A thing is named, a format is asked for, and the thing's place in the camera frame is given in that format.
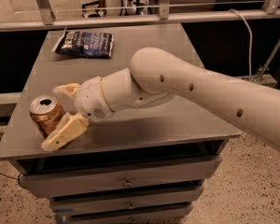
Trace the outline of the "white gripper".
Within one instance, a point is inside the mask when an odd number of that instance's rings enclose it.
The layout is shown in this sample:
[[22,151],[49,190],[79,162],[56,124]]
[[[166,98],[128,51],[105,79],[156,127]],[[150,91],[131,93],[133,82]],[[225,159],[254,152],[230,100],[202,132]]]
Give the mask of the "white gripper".
[[55,151],[73,141],[88,129],[90,122],[100,122],[114,115],[105,100],[101,77],[89,79],[81,85],[57,86],[52,92],[62,103],[74,103],[78,113],[63,115],[56,129],[42,142],[45,151]]

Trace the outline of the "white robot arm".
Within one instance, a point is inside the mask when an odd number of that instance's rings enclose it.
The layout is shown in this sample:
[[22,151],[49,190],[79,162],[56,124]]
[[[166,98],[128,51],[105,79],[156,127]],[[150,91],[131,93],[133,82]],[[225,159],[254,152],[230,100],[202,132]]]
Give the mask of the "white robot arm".
[[126,108],[163,103],[174,94],[280,152],[280,90],[197,67],[162,49],[140,49],[129,68],[81,84],[62,85],[53,93],[71,99],[77,112],[65,114],[43,141],[41,147],[46,151],[65,146],[91,122]]

